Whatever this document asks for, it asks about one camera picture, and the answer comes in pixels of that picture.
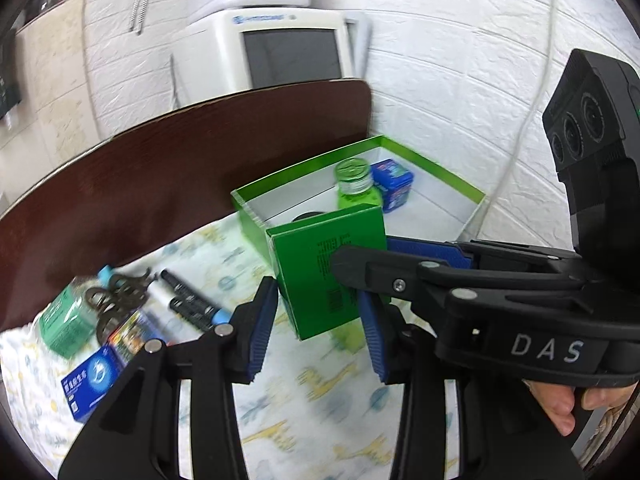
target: das logo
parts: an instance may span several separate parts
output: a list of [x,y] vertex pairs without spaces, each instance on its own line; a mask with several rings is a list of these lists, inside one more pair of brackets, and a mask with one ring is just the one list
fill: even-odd
[[[556,338],[550,338],[547,343],[542,347],[542,350],[537,352],[537,354],[529,354],[531,349],[532,338],[531,336],[523,333],[519,333],[515,341],[513,342],[513,346],[511,347],[511,355],[522,357],[527,356],[528,358],[532,358],[535,356],[536,359],[548,359],[549,361],[553,361],[556,359]],[[562,361],[565,363],[575,363],[580,358],[580,349],[584,345],[584,341],[576,340],[569,344],[568,351],[566,355],[562,356]]]

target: screen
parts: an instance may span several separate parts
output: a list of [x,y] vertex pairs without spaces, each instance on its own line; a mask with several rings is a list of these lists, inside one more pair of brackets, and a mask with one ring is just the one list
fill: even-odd
[[279,28],[243,35],[253,88],[342,77],[333,29]]

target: blue gripper pad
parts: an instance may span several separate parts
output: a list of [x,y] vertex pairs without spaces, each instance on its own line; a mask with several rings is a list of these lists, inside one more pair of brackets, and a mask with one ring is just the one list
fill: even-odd
[[278,307],[278,283],[275,280],[269,280],[268,288],[258,290],[254,301],[262,301],[262,307],[249,343],[249,363],[246,374],[250,381],[253,381],[255,375],[262,370],[267,353],[271,327]]
[[425,242],[411,238],[386,237],[386,245],[389,251],[396,253],[414,254],[425,258],[437,258],[445,260],[451,267],[457,269],[470,269],[472,260],[465,256],[459,247],[454,244]]
[[373,309],[370,292],[358,291],[358,311],[364,328],[364,335],[367,339],[371,364],[380,381],[385,383],[389,377],[389,368],[385,357],[385,340]]

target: patterned fabric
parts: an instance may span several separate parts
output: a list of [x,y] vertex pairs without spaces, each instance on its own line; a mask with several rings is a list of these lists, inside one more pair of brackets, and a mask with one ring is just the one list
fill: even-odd
[[[254,296],[271,269],[241,235],[236,215],[207,225],[121,268],[175,271],[230,310]],[[402,311],[411,316],[408,305]],[[145,311],[174,342],[200,333],[150,300]],[[95,339],[72,360],[52,354],[34,323],[0,334],[0,364],[14,423],[56,475],[81,429],[60,379],[97,350]],[[188,399],[189,383],[182,386]],[[446,385],[446,478],[458,475],[455,385]],[[252,480],[386,480],[394,455],[402,386],[385,386],[371,368],[359,320],[300,342],[280,305],[264,368],[249,386],[235,385],[242,448]],[[188,400],[180,402],[180,472],[191,478]]]
[[[585,467],[592,457],[596,454],[596,452],[600,449],[600,446],[604,443],[605,439],[608,437],[609,433],[613,429],[613,425],[618,421],[618,417],[622,414],[625,405],[618,408],[612,408],[607,413],[605,413],[602,421],[598,425],[598,429],[596,433],[591,437],[587,448],[584,450],[584,453],[580,457],[580,465]],[[640,396],[636,397],[636,400],[631,405],[628,413],[625,418],[622,420],[622,423],[618,427],[616,433],[610,438],[607,446],[602,450],[602,453],[596,460],[594,466],[598,466],[602,464],[608,457],[611,455],[613,449],[620,443],[622,437],[626,433],[626,430],[631,427],[631,423],[636,418],[638,414],[638,410],[640,410]]]

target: colorful package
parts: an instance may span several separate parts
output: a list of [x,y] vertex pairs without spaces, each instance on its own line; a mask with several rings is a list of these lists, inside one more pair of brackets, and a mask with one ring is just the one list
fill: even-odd
[[382,211],[389,213],[404,205],[409,198],[414,174],[392,158],[371,165],[376,187],[382,194]]
[[161,339],[170,344],[149,316],[137,310],[109,336],[109,344],[126,366],[150,339]]

